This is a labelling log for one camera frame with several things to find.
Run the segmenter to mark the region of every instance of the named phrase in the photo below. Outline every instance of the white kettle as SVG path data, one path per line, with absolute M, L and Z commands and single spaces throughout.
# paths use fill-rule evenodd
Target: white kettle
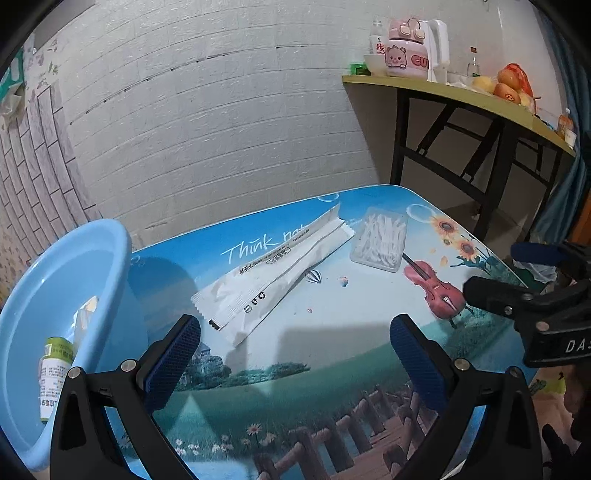
M 424 45 L 429 55 L 429 82 L 447 83 L 449 68 L 449 38 L 447 24 L 441 20 L 421 20 L 425 31 Z

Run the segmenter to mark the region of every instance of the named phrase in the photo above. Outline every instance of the cartoon bear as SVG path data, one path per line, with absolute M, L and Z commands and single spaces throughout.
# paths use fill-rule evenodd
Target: cartoon bear
M 406 48 L 388 47 L 386 49 L 386 65 L 405 69 L 407 65 Z

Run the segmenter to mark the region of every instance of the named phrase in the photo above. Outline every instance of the plastic bottle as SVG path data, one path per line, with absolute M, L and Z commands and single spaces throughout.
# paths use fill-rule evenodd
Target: plastic bottle
M 468 63 L 467 75 L 469 77 L 479 77 L 480 67 L 476 62 L 476 47 L 470 47 L 470 56 L 472 57 L 472 59 Z
M 382 21 L 375 19 L 369 31 L 369 52 L 371 54 L 384 54 L 386 52 L 386 31 Z
M 569 117 L 570 115 L 570 108 L 565 108 L 564 113 L 558 117 L 558 136 L 564 140 L 566 135 L 566 130 L 574 130 L 573 121 Z

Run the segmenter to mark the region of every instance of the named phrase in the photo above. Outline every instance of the blue curtain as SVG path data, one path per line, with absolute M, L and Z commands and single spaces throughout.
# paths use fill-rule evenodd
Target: blue curtain
M 591 129 L 591 83 L 564 37 L 544 14 L 541 14 L 541 17 L 562 74 L 567 103 L 574 122 L 574 132 L 577 134 L 574 148 L 577 156 L 573 165 L 563 181 L 554 189 L 532 230 L 534 241 L 551 244 L 566 238 L 583 196 L 587 168 L 581 158 L 580 139 L 584 132 Z

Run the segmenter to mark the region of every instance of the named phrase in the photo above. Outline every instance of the red plastic bag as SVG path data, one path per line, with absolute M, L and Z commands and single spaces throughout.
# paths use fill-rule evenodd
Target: red plastic bag
M 527 75 L 519 65 L 517 65 L 516 63 L 510 63 L 504 68 L 504 70 L 510 70 L 513 73 L 515 73 L 517 75 L 517 78 L 519 79 L 521 90 L 527 93 L 530 97 L 534 97 L 534 92 L 531 91 L 530 81 L 527 79 Z

